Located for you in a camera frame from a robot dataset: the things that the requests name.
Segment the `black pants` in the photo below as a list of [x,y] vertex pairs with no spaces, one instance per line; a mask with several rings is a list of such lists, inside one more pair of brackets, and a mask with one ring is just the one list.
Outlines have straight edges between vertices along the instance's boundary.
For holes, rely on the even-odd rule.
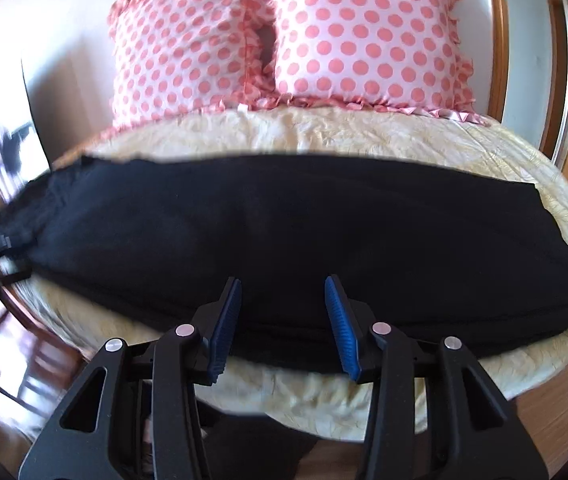
[[337,373],[324,283],[479,358],[568,330],[568,243],[538,190],[415,162],[84,157],[0,210],[34,274],[158,332],[241,281],[232,354]]

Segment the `cream patterned bedspread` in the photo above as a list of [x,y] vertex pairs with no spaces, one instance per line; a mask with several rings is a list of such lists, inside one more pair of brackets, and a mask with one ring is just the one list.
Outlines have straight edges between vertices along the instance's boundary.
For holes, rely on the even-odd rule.
[[[521,136],[488,117],[479,125],[402,113],[280,107],[268,112],[189,114],[124,133],[102,133],[88,154],[174,160],[246,152],[328,152],[401,158],[533,183],[568,242],[568,180]],[[66,344],[90,358],[107,339],[138,344],[159,335],[43,278],[26,291],[31,312]],[[543,385],[568,365],[568,330],[480,363],[510,400]],[[364,438],[371,385],[337,375],[287,372],[231,358],[217,385],[198,400],[222,412],[263,414],[291,429],[333,440]]]

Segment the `wooden chair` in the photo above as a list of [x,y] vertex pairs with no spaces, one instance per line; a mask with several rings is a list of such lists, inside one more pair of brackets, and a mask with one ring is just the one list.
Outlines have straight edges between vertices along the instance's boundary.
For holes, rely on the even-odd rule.
[[82,354],[44,326],[17,286],[1,289],[0,422],[42,425],[83,366]]

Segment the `left pink polka dot pillow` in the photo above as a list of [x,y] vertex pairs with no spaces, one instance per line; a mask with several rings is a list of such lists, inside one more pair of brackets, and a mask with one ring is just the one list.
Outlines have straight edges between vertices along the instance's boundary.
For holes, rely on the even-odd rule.
[[267,105],[259,32],[274,22],[270,1],[117,0],[108,15],[114,128]]

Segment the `pink polka dot pillow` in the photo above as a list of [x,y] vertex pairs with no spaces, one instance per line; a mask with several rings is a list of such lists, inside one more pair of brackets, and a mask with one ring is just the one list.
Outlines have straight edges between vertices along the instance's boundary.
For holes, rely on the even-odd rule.
[[270,1],[117,0],[108,15],[114,128],[267,105],[259,32],[274,22]]
[[271,0],[274,99],[479,124],[458,2]]

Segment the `right pink polka dot pillow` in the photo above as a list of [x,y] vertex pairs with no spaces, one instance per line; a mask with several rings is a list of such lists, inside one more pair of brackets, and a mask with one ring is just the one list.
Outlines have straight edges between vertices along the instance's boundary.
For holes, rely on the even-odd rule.
[[458,2],[271,0],[274,99],[479,124]]

